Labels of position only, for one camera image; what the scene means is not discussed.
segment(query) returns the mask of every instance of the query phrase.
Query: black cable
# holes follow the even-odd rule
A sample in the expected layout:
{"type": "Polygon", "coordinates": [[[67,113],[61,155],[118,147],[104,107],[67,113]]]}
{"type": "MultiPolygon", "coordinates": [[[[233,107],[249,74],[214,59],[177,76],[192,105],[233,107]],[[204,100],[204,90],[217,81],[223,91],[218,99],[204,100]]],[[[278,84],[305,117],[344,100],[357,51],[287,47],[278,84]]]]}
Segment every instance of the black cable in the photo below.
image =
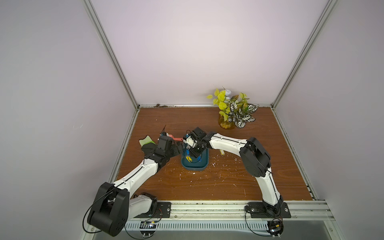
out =
{"type": "Polygon", "coordinates": [[[135,176],[136,173],[138,173],[142,168],[143,168],[143,167],[141,167],[137,172],[135,172],[132,176],[130,176],[128,179],[124,180],[124,181],[123,181],[122,183],[120,183],[119,185],[114,186],[114,188],[112,188],[111,190],[109,190],[108,192],[106,192],[105,194],[103,194],[101,197],[99,197],[96,201],[94,201],[94,202],[92,203],[92,205],[91,205],[91,206],[88,208],[88,210],[85,212],[84,217],[83,217],[83,222],[82,222],[82,224],[81,224],[81,225],[83,226],[83,230],[84,230],[86,233],[92,233],[92,234],[94,234],[94,233],[102,232],[102,230],[97,231],[97,232],[89,232],[89,231],[85,230],[85,227],[84,227],[84,220],[85,220],[85,217],[87,216],[87,213],[88,213],[89,210],[93,207],[93,205],[95,205],[95,203],[97,203],[97,202],[98,202],[101,198],[103,198],[104,196],[106,197],[107,194],[109,195],[115,188],[117,188],[117,187],[120,186],[121,184],[127,182],[129,179],[131,179],[131,177],[135,176]]]}
{"type": "Polygon", "coordinates": [[[248,222],[247,222],[247,211],[245,211],[244,219],[245,219],[245,224],[247,225],[248,229],[251,230],[251,232],[253,232],[254,234],[256,234],[256,235],[258,235],[258,236],[262,236],[262,237],[271,237],[271,236],[272,236],[272,235],[269,235],[269,236],[261,235],[261,234],[257,234],[257,233],[255,233],[254,231],[252,231],[252,229],[248,226],[248,222]]]}
{"type": "Polygon", "coordinates": [[[98,233],[98,232],[102,232],[101,230],[100,231],[97,231],[97,232],[88,232],[87,230],[85,230],[85,227],[84,227],[84,220],[85,220],[85,217],[87,216],[87,213],[89,212],[89,210],[93,207],[93,205],[95,205],[95,203],[97,203],[101,198],[103,198],[104,196],[107,197],[107,195],[109,195],[115,188],[117,188],[118,186],[120,186],[121,184],[123,184],[124,182],[120,183],[119,185],[115,186],[114,188],[112,188],[111,190],[109,190],[108,192],[106,192],[103,196],[99,197],[98,200],[96,200],[94,203],[92,203],[92,205],[88,208],[88,210],[85,212],[84,214],[84,217],[83,217],[83,223],[82,223],[82,226],[83,226],[83,230],[86,232],[86,233],[98,233]]]}
{"type": "MultiPolygon", "coordinates": [[[[155,221],[155,222],[159,222],[159,221],[162,219],[162,217],[163,217],[163,211],[162,211],[161,209],[159,209],[159,210],[160,210],[160,212],[161,212],[160,219],[159,219],[158,221],[155,221]]],[[[133,238],[133,239],[137,239],[137,240],[148,239],[148,238],[150,238],[150,237],[153,236],[153,234],[152,234],[151,236],[149,236],[149,237],[147,237],[147,238],[135,238],[135,237],[132,237],[132,236],[128,233],[126,225],[124,225],[124,229],[125,229],[125,232],[128,234],[128,236],[130,236],[130,237],[133,238]]]]}

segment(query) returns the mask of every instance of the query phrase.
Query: green cloth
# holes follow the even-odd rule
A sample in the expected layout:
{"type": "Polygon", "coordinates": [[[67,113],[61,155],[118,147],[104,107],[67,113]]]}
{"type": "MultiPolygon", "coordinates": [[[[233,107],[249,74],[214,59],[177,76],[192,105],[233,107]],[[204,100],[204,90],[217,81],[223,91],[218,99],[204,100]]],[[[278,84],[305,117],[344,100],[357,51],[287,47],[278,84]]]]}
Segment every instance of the green cloth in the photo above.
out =
{"type": "Polygon", "coordinates": [[[147,144],[147,143],[150,143],[150,142],[155,143],[155,142],[151,139],[151,137],[148,136],[148,135],[147,135],[144,139],[139,140],[139,143],[140,143],[141,146],[143,146],[143,145],[145,145],[145,144],[147,144]]]}

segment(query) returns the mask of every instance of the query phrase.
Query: amber glass vase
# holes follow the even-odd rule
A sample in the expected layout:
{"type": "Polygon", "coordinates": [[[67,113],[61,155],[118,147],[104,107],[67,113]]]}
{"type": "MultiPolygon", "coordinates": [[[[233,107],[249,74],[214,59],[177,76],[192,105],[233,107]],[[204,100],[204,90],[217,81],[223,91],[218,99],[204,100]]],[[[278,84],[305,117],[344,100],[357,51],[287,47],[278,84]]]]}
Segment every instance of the amber glass vase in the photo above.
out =
{"type": "Polygon", "coordinates": [[[234,129],[236,127],[235,123],[234,122],[228,122],[228,121],[224,121],[224,117],[219,115],[218,117],[218,124],[220,125],[220,127],[224,128],[224,129],[234,129]]]}

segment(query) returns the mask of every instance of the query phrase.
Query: teal plastic tray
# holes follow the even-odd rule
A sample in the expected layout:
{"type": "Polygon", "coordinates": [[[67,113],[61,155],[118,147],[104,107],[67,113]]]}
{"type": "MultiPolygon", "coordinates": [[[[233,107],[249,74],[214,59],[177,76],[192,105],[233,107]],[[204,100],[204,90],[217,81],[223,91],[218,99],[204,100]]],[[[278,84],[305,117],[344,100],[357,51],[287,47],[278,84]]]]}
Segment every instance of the teal plastic tray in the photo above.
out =
{"type": "Polygon", "coordinates": [[[187,145],[183,144],[183,154],[181,157],[181,165],[187,170],[190,171],[203,171],[208,166],[208,156],[209,156],[209,149],[205,149],[201,156],[201,161],[199,162],[197,158],[193,157],[192,155],[189,155],[192,159],[192,162],[189,162],[185,157],[187,156],[187,145]]]}

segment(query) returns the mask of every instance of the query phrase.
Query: yellow leaf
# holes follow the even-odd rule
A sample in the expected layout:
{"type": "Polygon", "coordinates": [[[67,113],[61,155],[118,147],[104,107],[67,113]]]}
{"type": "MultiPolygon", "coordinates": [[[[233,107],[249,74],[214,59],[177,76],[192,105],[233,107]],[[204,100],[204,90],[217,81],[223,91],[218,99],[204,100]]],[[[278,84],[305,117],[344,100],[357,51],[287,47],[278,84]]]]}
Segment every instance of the yellow leaf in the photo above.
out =
{"type": "Polygon", "coordinates": [[[226,105],[224,102],[220,102],[220,103],[218,104],[218,107],[219,107],[221,110],[224,110],[224,109],[227,108],[227,105],[226,105]]]}
{"type": "Polygon", "coordinates": [[[218,95],[217,95],[217,99],[220,101],[220,102],[223,102],[224,99],[225,99],[225,91],[221,91],[218,95]]]}

